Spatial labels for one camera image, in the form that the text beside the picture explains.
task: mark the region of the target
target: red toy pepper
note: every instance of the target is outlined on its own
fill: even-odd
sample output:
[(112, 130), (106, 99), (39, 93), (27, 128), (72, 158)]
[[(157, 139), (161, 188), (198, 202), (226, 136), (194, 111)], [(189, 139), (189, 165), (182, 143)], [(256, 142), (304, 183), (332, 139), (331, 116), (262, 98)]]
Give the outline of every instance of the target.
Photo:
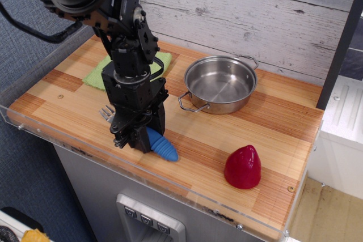
[(253, 146), (241, 147), (228, 157), (225, 178), (232, 186), (239, 189), (250, 189), (259, 184), (261, 160)]

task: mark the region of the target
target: blue plastic object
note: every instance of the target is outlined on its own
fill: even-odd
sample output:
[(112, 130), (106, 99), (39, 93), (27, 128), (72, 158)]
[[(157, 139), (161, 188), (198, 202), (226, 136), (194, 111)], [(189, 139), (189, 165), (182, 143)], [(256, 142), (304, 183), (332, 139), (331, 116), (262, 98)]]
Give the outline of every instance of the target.
[(149, 135), (150, 147), (156, 154), (168, 161), (178, 161), (178, 153), (168, 139), (149, 127), (146, 127), (146, 130)]

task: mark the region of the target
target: wooden cutting board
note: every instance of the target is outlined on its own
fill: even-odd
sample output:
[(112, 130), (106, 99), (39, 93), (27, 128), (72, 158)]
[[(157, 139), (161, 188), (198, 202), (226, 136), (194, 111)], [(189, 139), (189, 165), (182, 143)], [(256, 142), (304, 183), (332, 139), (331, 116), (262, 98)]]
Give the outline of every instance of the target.
[[(321, 87), (257, 69), (258, 86), (241, 110), (221, 116), (187, 112), (178, 103), (178, 96), (187, 91), (184, 72), (206, 54), (163, 42), (159, 46), (172, 54), (164, 75), (170, 94), (164, 103), (164, 136), (178, 151), (176, 163), (153, 152), (113, 145), (109, 123), (99, 114), (108, 104), (107, 95), (82, 83), (107, 55), (97, 37), (20, 97), (8, 116), (53, 143), (232, 225), (243, 224), (244, 230), (266, 240), (279, 239), (323, 116), (315, 108)], [(183, 104), (193, 107), (187, 96)], [(246, 145), (253, 145), (260, 156), (262, 178), (255, 188), (241, 190), (226, 182), (223, 169), (229, 154)]]

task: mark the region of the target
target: screw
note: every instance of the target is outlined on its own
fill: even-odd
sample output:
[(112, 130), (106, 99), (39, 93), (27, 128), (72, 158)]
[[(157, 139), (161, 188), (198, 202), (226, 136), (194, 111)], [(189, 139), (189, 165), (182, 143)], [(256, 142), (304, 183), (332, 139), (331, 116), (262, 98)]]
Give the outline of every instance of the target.
[(291, 193), (295, 192), (295, 187), (288, 186), (288, 191), (291, 192)]

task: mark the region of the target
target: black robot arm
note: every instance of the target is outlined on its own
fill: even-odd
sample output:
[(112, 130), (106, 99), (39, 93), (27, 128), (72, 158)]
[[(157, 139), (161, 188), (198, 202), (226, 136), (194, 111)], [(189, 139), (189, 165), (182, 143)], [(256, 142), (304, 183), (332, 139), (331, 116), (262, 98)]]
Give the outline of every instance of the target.
[(150, 66), (158, 48), (146, 12), (138, 0), (42, 0), (59, 17), (92, 26), (111, 56), (103, 72), (108, 99), (116, 114), (110, 131), (115, 145), (150, 151), (146, 126), (165, 130), (165, 79), (150, 82)]

